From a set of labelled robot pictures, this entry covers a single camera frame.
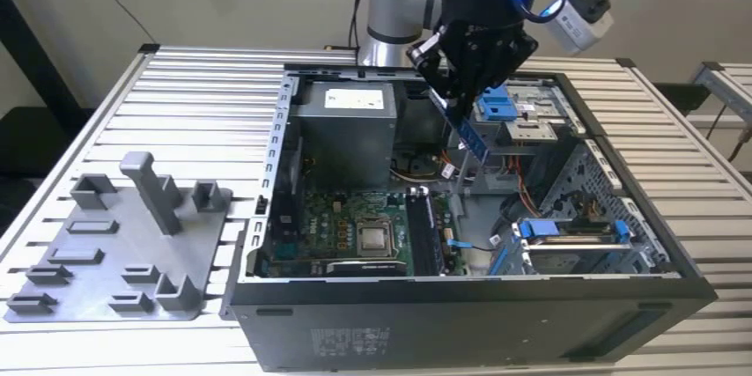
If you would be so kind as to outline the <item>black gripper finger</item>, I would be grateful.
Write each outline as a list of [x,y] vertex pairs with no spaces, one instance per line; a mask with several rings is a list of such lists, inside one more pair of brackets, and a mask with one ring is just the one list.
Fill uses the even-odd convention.
[[418,41],[408,48],[408,59],[416,72],[420,74],[430,89],[441,98],[453,98],[452,82],[449,75],[440,68],[442,33],[434,33],[425,41]]
[[460,64],[460,88],[466,101],[474,100],[488,87],[504,83],[538,48],[537,41],[528,35],[478,41],[476,45]]

